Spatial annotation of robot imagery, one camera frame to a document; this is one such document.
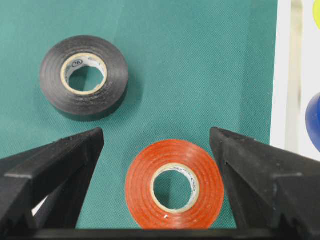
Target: green cloth surface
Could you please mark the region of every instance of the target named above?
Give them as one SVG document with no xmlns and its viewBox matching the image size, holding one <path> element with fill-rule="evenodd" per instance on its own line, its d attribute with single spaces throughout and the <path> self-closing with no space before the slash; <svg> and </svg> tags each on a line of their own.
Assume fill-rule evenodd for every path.
<svg viewBox="0 0 320 240">
<path fill-rule="evenodd" d="M 102 127 L 77 227 L 139 228 L 124 186 L 143 148 L 183 139 L 212 155 L 213 126 L 269 142 L 276 21 L 276 0 L 2 0 L 0 158 Z M 63 117 L 39 86 L 46 52 L 76 35 L 110 41 L 128 64 L 124 102 L 98 121 Z M 236 227 L 226 195 L 212 227 Z"/>
</svg>

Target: yellow object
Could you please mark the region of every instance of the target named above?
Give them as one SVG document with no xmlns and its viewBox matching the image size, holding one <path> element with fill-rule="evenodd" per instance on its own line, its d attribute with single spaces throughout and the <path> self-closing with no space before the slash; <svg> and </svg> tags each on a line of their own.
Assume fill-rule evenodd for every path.
<svg viewBox="0 0 320 240">
<path fill-rule="evenodd" d="M 315 0 L 312 9 L 314 21 L 320 29 L 320 0 Z"/>
</svg>

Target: tape core label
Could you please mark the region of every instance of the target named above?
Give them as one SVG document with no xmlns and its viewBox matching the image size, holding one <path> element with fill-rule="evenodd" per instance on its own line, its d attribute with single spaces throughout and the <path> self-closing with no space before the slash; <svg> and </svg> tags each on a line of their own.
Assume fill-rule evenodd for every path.
<svg viewBox="0 0 320 240">
<path fill-rule="evenodd" d="M 167 172 L 167 171 L 177 171 L 177 172 L 183 174 L 188 179 L 188 181 L 190 183 L 190 187 L 191 187 L 190 199 L 187 202 L 187 204 L 182 208 L 169 209 L 169 208 L 163 206 L 156 198 L 155 191 L 154 191 L 155 180 L 160 174 Z M 199 181 L 198 181 L 196 174 L 189 167 L 187 167 L 183 164 L 180 164 L 180 163 L 168 163 L 168 164 L 160 167 L 154 173 L 152 180 L 151 180 L 150 190 L 151 190 L 152 199 L 154 200 L 155 204 L 158 207 L 160 207 L 161 209 L 163 209 L 164 211 L 166 211 L 168 213 L 182 213 L 182 212 L 185 212 L 185 211 L 189 210 L 190 208 L 192 208 L 192 206 L 196 203 L 198 196 L 199 196 L 200 188 L 199 188 Z"/>
<path fill-rule="evenodd" d="M 98 84 L 93 90 L 91 91 L 78 91 L 69 86 L 69 80 L 71 75 L 78 69 L 83 68 L 83 67 L 92 67 L 98 69 L 102 76 L 102 82 Z M 71 57 L 69 57 L 64 64 L 62 65 L 61 68 L 61 81 L 64 85 L 64 87 L 78 95 L 89 95 L 97 92 L 100 90 L 103 85 L 107 82 L 107 75 L 108 75 L 108 70 L 106 64 L 103 62 L 103 60 L 98 57 L 97 55 L 91 54 L 91 53 L 77 53 Z"/>
</svg>

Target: electrical tape roll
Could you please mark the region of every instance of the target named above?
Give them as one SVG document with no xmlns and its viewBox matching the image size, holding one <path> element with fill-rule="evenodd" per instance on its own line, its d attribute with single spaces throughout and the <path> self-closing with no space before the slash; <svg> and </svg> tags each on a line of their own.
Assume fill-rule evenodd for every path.
<svg viewBox="0 0 320 240">
<path fill-rule="evenodd" d="M 166 208 L 155 197 L 155 179 L 165 171 L 178 171 L 190 182 L 190 200 L 183 208 Z M 168 139 L 148 146 L 134 159 L 126 176 L 125 198 L 143 229 L 207 229 L 221 211 L 224 185 L 205 150 L 188 141 Z"/>
<path fill-rule="evenodd" d="M 69 86 L 72 73 L 82 67 L 97 68 L 102 82 L 90 91 Z M 40 87 L 50 103 L 65 116 L 90 121 L 114 112 L 125 97 L 128 66 L 110 42 L 95 36 L 74 36 L 56 44 L 42 61 Z"/>
</svg>

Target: blue object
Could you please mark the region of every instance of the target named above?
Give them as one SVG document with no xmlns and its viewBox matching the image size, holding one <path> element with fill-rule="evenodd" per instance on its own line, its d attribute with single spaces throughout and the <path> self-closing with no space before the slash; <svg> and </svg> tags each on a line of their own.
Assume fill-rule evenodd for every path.
<svg viewBox="0 0 320 240">
<path fill-rule="evenodd" d="M 313 145 L 320 151 L 320 93 L 311 99 L 306 108 L 305 124 Z"/>
</svg>

